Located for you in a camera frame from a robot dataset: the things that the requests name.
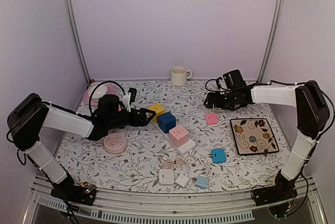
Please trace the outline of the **pink plug adapter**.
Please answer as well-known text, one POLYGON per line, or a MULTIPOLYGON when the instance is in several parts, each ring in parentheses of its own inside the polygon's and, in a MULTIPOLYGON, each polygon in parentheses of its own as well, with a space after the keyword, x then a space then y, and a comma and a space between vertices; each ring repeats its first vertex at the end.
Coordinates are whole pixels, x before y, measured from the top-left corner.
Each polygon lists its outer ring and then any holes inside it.
POLYGON ((215 113, 207 113, 205 119, 208 125, 216 125, 218 123, 218 116, 215 113))

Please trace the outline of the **yellow cube socket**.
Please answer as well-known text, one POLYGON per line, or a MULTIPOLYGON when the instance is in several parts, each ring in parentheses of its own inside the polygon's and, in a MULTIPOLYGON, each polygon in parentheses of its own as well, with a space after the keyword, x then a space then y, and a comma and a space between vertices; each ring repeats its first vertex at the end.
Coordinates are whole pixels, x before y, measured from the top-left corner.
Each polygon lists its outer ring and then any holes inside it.
POLYGON ((157 124, 158 118, 165 114, 165 109, 160 103, 156 103, 154 105, 151 105, 148 107, 149 110, 155 111, 155 117, 152 119, 152 121, 157 124))

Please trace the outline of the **dark blue cube socket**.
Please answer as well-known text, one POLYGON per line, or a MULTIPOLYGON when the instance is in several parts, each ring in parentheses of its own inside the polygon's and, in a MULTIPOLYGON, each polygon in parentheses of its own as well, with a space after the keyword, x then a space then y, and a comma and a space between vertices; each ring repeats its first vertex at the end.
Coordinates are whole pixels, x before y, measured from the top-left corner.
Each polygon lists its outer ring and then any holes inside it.
POLYGON ((167 112, 158 117, 158 126, 163 133, 168 133, 176 126, 176 118, 170 112, 167 112))

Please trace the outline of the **round pink socket with cord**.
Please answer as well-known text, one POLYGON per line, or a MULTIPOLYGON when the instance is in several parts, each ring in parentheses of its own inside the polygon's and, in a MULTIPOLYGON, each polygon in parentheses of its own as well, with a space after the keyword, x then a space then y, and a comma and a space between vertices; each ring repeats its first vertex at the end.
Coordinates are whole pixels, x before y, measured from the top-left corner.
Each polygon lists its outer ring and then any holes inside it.
POLYGON ((123 153, 127 147, 127 140, 123 133, 111 133, 103 139, 104 149, 110 154, 123 153))

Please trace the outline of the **pink cube socket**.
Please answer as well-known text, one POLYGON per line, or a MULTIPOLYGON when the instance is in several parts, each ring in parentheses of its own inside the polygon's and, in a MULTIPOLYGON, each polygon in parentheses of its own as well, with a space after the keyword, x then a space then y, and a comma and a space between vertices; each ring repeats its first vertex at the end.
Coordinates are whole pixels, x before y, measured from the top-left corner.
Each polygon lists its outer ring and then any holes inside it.
POLYGON ((188 131, 181 125, 169 130, 169 140, 178 148, 188 141, 188 137, 188 131))

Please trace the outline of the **white power strip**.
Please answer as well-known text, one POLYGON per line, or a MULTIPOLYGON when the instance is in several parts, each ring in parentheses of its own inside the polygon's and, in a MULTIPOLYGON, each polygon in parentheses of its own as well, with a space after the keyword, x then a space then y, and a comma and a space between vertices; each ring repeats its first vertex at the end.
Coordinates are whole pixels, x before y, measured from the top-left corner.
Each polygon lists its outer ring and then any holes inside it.
POLYGON ((190 136, 188 137, 188 141, 178 148, 169 140, 169 132, 163 133, 163 131, 159 128, 158 124, 155 124, 153 122, 151 124, 155 126, 158 132, 168 141, 168 143, 177 151, 178 154, 198 161, 201 165, 204 166, 203 174, 208 175, 210 173, 210 166, 208 161, 195 151, 196 143, 190 138, 190 136))

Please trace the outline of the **blue plug adapter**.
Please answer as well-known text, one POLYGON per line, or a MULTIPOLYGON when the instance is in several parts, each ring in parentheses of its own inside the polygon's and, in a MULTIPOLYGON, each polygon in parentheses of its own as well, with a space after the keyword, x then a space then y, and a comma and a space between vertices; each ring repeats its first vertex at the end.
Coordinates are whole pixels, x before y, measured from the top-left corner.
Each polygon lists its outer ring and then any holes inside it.
POLYGON ((227 160, 226 153, 222 148, 212 149, 211 158, 215 164, 225 163, 227 160))

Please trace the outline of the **white plug adapter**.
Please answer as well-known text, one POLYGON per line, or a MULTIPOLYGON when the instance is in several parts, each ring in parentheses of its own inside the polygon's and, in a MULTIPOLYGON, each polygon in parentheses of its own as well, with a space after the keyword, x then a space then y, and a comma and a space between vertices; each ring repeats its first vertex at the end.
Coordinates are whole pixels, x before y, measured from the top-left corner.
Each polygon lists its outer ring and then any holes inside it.
POLYGON ((159 170, 159 184, 160 185, 173 185, 175 181, 174 172, 170 169, 159 170))

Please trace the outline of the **white charger with cable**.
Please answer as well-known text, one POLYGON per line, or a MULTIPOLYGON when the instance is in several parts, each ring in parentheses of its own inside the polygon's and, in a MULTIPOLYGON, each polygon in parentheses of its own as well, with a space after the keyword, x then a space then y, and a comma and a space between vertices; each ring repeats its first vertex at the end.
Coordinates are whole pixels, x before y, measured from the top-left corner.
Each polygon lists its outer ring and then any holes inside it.
POLYGON ((163 157, 161 159, 160 169, 173 170, 175 178, 173 185, 176 185, 180 188, 185 188, 190 181, 186 159, 179 154, 177 154, 174 158, 163 157))

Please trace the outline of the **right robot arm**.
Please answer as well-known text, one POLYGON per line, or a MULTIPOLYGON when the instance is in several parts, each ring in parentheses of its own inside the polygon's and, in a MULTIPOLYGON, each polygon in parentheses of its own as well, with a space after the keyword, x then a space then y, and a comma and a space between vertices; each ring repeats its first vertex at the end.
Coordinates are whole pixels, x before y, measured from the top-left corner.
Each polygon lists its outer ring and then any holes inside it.
POLYGON ((208 90, 206 108, 234 111, 251 104, 292 106, 297 111, 297 137, 285 165, 271 188, 275 201, 283 200, 309 162, 321 136, 334 123, 334 105, 314 80, 298 83, 269 81, 247 84, 239 70, 216 79, 217 90, 208 90))

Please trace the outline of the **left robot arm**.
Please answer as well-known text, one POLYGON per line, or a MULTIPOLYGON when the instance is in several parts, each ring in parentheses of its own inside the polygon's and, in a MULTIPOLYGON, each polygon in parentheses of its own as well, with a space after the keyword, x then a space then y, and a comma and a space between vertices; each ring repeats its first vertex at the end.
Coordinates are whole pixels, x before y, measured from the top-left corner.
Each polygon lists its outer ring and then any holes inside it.
POLYGON ((36 93, 29 94, 7 117, 8 134, 14 145, 43 171, 58 192, 73 200, 78 190, 66 170, 41 143, 42 128, 69 132, 88 140, 98 141, 109 131, 123 126, 144 127, 155 117, 153 110, 130 107, 133 96, 127 93, 123 100, 109 94, 99 99, 91 115, 81 115, 61 106, 43 101, 36 93))

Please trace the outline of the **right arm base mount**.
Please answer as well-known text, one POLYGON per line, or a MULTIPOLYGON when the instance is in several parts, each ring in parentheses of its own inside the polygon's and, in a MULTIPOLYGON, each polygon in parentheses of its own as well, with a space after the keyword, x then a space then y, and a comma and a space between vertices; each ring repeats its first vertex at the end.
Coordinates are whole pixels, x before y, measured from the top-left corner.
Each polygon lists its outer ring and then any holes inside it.
POLYGON ((250 194, 251 198, 255 201, 256 206, 293 199, 298 195, 295 184, 288 186, 278 184, 267 187, 256 185, 251 189, 250 194))

